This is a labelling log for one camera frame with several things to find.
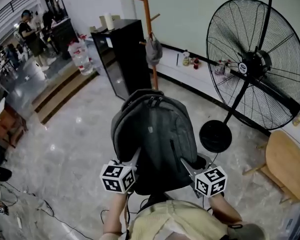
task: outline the bag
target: bag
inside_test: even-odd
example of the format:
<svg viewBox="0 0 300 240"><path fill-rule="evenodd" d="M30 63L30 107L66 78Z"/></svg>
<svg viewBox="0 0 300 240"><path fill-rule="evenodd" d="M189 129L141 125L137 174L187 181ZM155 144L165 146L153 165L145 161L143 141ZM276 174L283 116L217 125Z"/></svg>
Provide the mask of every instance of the bag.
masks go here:
<svg viewBox="0 0 300 240"><path fill-rule="evenodd" d="M161 43L153 33L152 36L153 39L149 37L145 44L146 62L148 62L151 66L156 66L162 58L163 51Z"/></svg>
<svg viewBox="0 0 300 240"><path fill-rule="evenodd" d="M141 147L133 189L150 195L183 188L192 180L180 158L197 161L197 146L186 107L162 91L140 89L122 105L111 123L119 161L128 162Z"/></svg>

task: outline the man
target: man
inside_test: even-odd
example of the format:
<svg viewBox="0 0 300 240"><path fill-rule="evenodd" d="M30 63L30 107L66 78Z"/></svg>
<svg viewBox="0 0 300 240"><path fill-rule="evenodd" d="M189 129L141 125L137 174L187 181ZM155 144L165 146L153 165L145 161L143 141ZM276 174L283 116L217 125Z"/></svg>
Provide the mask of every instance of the man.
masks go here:
<svg viewBox="0 0 300 240"><path fill-rule="evenodd" d="M24 39L26 45L29 47L33 53L35 61L41 67L42 71L47 70L48 63L47 58L44 55L44 42L37 36L35 29L31 29L28 22L31 20L32 16L29 10L24 10L21 14L21 23L19 24L19 34Z"/></svg>
<svg viewBox="0 0 300 240"><path fill-rule="evenodd" d="M151 195L131 225L128 227L126 223L127 233L123 235L119 217L126 203L126 194L115 194L100 240L267 239L259 226L243 222L239 213L221 194L209 198L213 215L190 202L168 200L163 194L154 198Z"/></svg>

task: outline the refrigerator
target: refrigerator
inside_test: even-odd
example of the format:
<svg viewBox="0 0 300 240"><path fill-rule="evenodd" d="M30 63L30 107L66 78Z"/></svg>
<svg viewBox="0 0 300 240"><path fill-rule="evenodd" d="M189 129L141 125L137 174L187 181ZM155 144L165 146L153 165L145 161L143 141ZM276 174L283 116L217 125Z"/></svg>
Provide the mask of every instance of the refrigerator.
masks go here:
<svg viewBox="0 0 300 240"><path fill-rule="evenodd" d="M114 29L91 33L115 95L126 100L138 89L151 89L150 69L141 20L117 19Z"/></svg>

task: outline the backpack strap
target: backpack strap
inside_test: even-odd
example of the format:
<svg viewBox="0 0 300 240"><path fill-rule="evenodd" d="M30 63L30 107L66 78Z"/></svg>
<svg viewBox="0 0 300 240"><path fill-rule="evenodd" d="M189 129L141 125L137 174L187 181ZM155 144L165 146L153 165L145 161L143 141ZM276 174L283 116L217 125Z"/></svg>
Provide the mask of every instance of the backpack strap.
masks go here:
<svg viewBox="0 0 300 240"><path fill-rule="evenodd" d="M121 111L124 111L127 106L134 102L136 99L144 96L144 95L162 95L164 96L164 93L160 90L153 90L153 89L139 89L136 90L134 93L132 93L129 98L123 103L122 107L121 107Z"/></svg>

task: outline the table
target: table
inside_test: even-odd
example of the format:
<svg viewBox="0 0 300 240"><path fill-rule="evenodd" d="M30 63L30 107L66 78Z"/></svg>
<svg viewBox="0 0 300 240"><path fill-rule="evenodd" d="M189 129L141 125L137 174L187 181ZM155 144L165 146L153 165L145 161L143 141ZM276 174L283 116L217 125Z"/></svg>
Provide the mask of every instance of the table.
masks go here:
<svg viewBox="0 0 300 240"><path fill-rule="evenodd" d="M265 148L265 163L243 173L261 170L289 197L300 201L300 148L283 131L274 131Z"/></svg>
<svg viewBox="0 0 300 240"><path fill-rule="evenodd" d="M27 130L26 120L3 98L0 101L0 140L15 148L19 139Z"/></svg>

